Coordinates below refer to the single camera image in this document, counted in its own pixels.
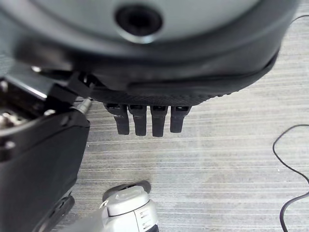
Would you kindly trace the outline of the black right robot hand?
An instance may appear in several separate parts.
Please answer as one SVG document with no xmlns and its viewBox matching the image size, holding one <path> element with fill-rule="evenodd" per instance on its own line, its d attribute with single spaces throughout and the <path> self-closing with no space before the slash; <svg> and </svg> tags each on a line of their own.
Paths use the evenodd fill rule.
<svg viewBox="0 0 309 232">
<path fill-rule="evenodd" d="M 49 232 L 71 210 L 103 103 L 127 135 L 180 133 L 191 108 L 268 73 L 297 0 L 3 0 L 0 229 Z"/>
</svg>

